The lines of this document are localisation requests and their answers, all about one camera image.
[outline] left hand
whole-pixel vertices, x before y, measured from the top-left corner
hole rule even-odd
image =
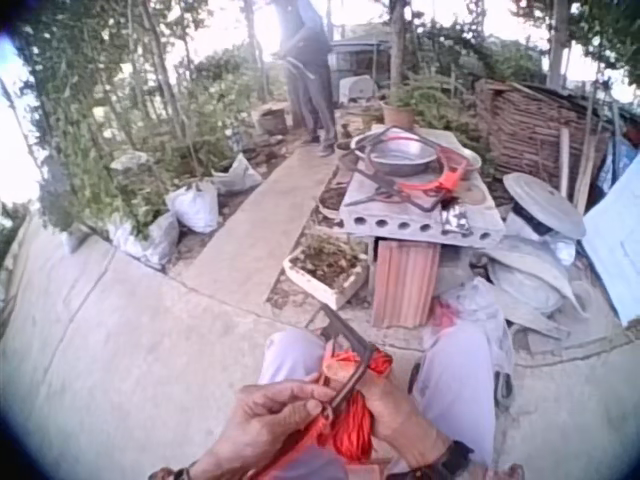
[[[298,380],[242,387],[220,438],[189,469],[191,477],[242,474],[265,465],[334,395],[329,387]]]

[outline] terracotta brick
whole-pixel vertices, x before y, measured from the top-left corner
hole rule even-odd
[[[378,244],[373,326],[415,328],[429,319],[440,244],[381,240]]]

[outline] wristwatch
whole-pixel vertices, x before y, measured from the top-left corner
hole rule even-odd
[[[463,473],[471,463],[469,455],[473,449],[454,440],[447,451],[431,465],[419,467],[410,472],[394,473],[387,480],[452,480]]]

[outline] metal bowl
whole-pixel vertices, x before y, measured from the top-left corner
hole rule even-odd
[[[369,132],[355,137],[351,142],[351,147],[360,158],[365,158],[369,154],[369,159],[373,167],[380,173],[393,177],[410,177],[425,172],[430,162],[436,160],[436,151],[420,142],[420,137],[405,132],[400,129],[391,129],[385,133],[380,140],[391,139],[392,137],[403,137],[398,140],[376,143],[365,147],[359,147],[370,135],[378,132]]]

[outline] concrete ground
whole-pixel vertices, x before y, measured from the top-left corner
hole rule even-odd
[[[298,151],[182,282],[95,237],[66,255],[59,238],[30,223],[0,342],[0,405],[55,478],[146,478],[211,444],[234,391],[255,381],[268,336],[302,323],[262,302],[333,165]],[[378,340],[403,371],[419,355]],[[614,478],[640,444],[633,337],[518,363],[496,463],[522,463],[527,478]]]

